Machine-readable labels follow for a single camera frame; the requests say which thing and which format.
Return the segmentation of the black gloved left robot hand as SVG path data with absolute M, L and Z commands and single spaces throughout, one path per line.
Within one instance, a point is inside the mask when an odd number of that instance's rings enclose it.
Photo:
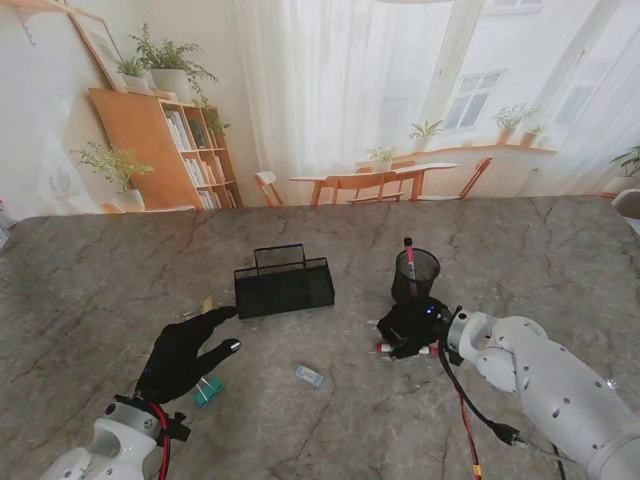
M 188 393 L 201 378 L 239 350 L 241 342 L 229 338 L 212 350 L 199 354 L 214 330 L 236 315 L 235 306 L 223 306 L 181 323 L 167 325 L 156 339 L 136 383 L 136 395 L 145 401 L 163 405 Z

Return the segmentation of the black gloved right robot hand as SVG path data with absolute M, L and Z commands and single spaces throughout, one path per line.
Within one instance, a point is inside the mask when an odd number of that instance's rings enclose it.
M 405 359 L 443 340 L 451 318 L 448 307 L 435 298 L 412 299 L 395 303 L 376 328 L 390 345 L 389 356 Z

